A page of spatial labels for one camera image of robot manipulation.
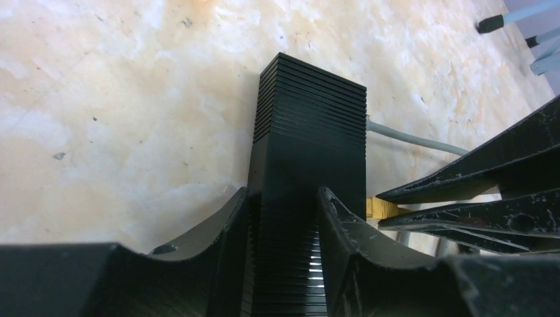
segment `cable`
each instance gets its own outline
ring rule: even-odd
[[[416,144],[416,145],[420,145],[421,147],[428,147],[430,149],[440,150],[447,153],[453,153],[455,155],[459,155],[460,157],[469,153],[469,151],[465,149],[461,149],[459,147],[455,147],[453,145],[424,139],[422,137],[415,137],[414,135],[406,134],[404,132],[391,129],[390,127],[386,127],[385,125],[380,125],[379,123],[375,123],[369,120],[369,118],[367,120],[366,128],[367,131],[379,133],[381,135],[385,135],[386,137],[390,137],[392,139],[397,139],[403,142]]]

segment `black rubber foot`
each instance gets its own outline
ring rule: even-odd
[[[497,15],[495,17],[485,18],[478,23],[476,28],[480,34],[490,33],[504,27],[504,16]]]
[[[527,43],[527,46],[529,46],[529,48],[534,48],[535,46],[539,45],[537,43],[537,36],[532,36],[530,38],[526,38],[525,42]]]

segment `yellow connector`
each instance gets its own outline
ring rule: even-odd
[[[399,208],[396,203],[377,197],[368,197],[366,200],[366,218],[368,219],[387,219],[409,212],[411,211],[408,209]]]

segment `beige stone floor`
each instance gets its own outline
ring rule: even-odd
[[[0,242],[146,252],[204,220],[246,184],[258,75],[277,52],[367,86],[376,122],[473,149],[553,97],[515,26],[474,30],[503,12],[472,0],[0,0]],[[369,135],[368,194],[453,159]]]

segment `ribbed plastic ridges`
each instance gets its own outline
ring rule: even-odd
[[[365,112],[365,87],[279,53],[261,74],[253,143],[274,132],[364,151]]]
[[[301,214],[261,210],[251,316],[327,316],[317,222]]]

